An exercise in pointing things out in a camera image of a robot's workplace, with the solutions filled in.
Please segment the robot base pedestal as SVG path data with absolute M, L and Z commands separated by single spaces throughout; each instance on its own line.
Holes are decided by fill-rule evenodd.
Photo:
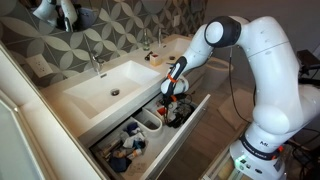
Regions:
M 285 150 L 279 146 L 267 160 L 255 157 L 246 149 L 237 150 L 240 141 L 231 143 L 210 164 L 201 180 L 287 180 Z

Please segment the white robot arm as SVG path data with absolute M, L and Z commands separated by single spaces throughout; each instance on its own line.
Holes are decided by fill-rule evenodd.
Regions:
M 280 146 L 319 114 L 319 90 L 298 83 L 299 63 L 274 18 L 248 21 L 239 16 L 219 16 L 202 25 L 168 72 L 161 91 L 167 97 L 180 93 L 178 79 L 182 73 L 203 65 L 213 49 L 233 45 L 244 50 L 256 84 L 253 122 L 237 150 L 274 160 Z

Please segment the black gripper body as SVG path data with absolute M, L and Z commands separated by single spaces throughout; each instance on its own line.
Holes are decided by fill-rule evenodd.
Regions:
M 171 96 L 164 96 L 162 99 L 159 100 L 159 103 L 164 107 L 168 107 L 172 102 L 176 102 L 177 97 L 175 95 Z

